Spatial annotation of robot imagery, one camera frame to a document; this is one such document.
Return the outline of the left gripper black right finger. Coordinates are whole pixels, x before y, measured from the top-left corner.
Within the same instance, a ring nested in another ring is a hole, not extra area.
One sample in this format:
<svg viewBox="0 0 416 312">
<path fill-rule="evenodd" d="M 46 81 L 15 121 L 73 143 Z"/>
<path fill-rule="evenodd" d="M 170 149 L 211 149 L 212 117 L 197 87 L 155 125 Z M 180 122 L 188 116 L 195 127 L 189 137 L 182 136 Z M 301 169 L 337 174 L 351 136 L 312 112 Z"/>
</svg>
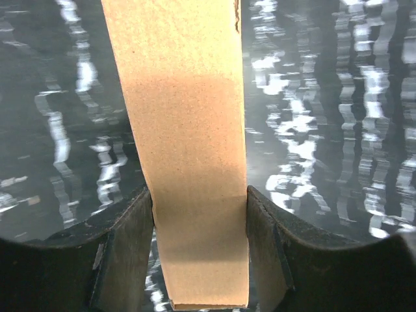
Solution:
<svg viewBox="0 0 416 312">
<path fill-rule="evenodd" d="M 319 229 L 247 189 L 261 311 L 414 311 L 415 234 L 370 244 Z"/>
</svg>

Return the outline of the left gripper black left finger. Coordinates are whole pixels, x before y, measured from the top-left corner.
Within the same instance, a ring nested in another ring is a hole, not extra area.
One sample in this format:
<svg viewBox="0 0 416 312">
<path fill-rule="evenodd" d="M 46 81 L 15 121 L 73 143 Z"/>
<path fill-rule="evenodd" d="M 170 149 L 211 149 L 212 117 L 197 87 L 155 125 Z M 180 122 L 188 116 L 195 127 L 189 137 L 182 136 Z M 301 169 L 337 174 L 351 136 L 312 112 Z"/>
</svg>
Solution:
<svg viewBox="0 0 416 312">
<path fill-rule="evenodd" d="M 147 188 L 46 240 L 1 240 L 2 311 L 140 311 L 153 233 Z"/>
</svg>

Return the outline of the cardboard box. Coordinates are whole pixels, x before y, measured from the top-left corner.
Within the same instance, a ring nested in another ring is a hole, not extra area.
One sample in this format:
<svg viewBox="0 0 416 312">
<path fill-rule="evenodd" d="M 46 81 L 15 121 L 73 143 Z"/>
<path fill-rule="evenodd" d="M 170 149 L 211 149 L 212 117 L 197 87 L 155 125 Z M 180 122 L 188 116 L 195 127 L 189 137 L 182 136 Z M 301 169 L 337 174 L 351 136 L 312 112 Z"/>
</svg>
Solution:
<svg viewBox="0 0 416 312">
<path fill-rule="evenodd" d="M 102 3 L 176 310 L 246 307 L 239 1 Z"/>
</svg>

